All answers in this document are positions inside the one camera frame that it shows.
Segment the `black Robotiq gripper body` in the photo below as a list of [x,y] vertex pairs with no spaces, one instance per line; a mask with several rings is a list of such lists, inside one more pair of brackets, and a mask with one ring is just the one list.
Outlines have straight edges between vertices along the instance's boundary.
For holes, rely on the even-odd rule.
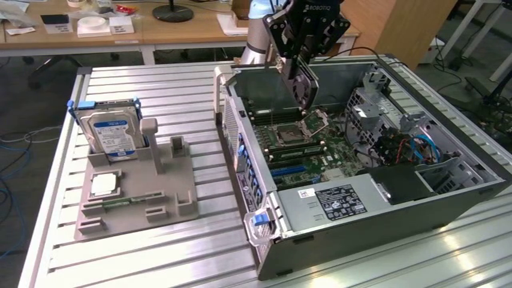
[[285,1],[285,14],[290,19],[330,18],[340,13],[344,0],[290,0]]

